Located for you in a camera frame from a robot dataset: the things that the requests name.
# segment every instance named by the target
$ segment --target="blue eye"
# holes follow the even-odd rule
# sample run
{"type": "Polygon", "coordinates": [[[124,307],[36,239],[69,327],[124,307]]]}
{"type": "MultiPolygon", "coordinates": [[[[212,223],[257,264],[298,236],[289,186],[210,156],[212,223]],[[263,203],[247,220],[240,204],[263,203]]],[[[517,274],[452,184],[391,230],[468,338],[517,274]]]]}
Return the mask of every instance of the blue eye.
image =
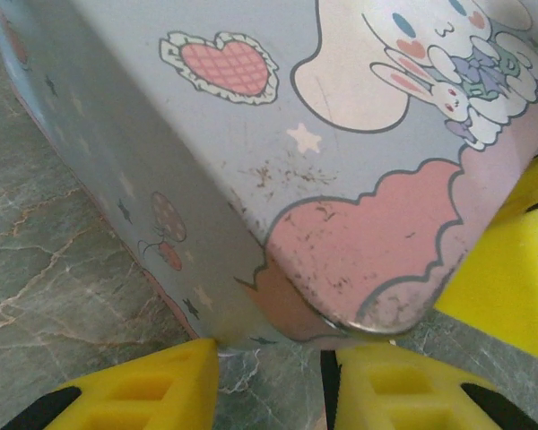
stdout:
{"type": "Polygon", "coordinates": [[[393,13],[393,21],[395,22],[396,26],[401,29],[401,31],[409,38],[416,38],[414,28],[400,13],[393,13]]]}
{"type": "Polygon", "coordinates": [[[455,10],[463,16],[466,16],[466,10],[460,4],[458,0],[448,0],[450,5],[455,8],[455,10]]]}

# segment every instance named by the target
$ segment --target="marble floor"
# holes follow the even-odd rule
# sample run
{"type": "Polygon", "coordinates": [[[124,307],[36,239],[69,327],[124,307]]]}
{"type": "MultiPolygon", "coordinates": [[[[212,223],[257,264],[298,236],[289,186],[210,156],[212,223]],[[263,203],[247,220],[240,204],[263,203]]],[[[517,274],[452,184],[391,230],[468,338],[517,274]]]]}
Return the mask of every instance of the marble floor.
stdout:
{"type": "MultiPolygon", "coordinates": [[[[185,340],[0,57],[0,426],[68,379],[185,340]]],[[[436,312],[399,343],[489,378],[538,421],[538,360],[436,312]]],[[[216,429],[313,429],[322,411],[317,352],[221,358],[216,429]]]]}

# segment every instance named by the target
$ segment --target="yellow foam block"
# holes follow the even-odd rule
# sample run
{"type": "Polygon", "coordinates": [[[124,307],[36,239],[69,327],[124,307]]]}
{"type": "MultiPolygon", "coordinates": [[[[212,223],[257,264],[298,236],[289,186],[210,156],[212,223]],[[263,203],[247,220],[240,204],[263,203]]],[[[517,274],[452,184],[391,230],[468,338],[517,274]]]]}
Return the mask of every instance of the yellow foam block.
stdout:
{"type": "Polygon", "coordinates": [[[82,394],[47,430],[211,430],[219,365],[214,340],[88,374],[60,388],[82,394]]]}
{"type": "Polygon", "coordinates": [[[538,357],[538,160],[506,204],[436,308],[538,357]]]}
{"type": "Polygon", "coordinates": [[[499,430],[463,391],[487,381],[392,345],[337,352],[341,387],[335,430],[499,430]]]}

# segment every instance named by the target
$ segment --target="gray marble tile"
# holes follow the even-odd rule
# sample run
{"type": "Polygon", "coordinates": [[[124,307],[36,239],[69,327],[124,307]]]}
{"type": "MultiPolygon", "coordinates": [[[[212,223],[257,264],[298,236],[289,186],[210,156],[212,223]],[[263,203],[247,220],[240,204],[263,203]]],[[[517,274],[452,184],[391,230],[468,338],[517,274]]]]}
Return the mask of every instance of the gray marble tile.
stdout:
{"type": "MultiPolygon", "coordinates": [[[[0,425],[68,379],[185,340],[0,58],[0,425]]],[[[436,312],[399,343],[489,378],[538,420],[538,360],[436,312]]],[[[216,429],[309,429],[322,408],[315,351],[221,358],[216,429]]]]}

